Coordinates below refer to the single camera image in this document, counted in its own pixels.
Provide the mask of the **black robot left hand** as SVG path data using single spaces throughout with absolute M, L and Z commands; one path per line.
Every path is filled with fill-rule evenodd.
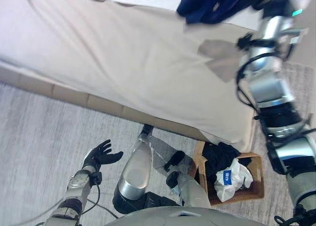
M 113 153 L 111 146 L 111 140 L 108 139 L 91 149 L 84 158 L 82 170 L 95 173 L 99 172 L 102 165 L 118 162 L 122 158 L 123 152 Z

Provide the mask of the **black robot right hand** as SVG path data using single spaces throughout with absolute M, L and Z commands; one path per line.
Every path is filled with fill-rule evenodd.
M 311 0 L 250 0 L 255 10 L 262 11 L 262 18 L 295 17 L 302 13 Z

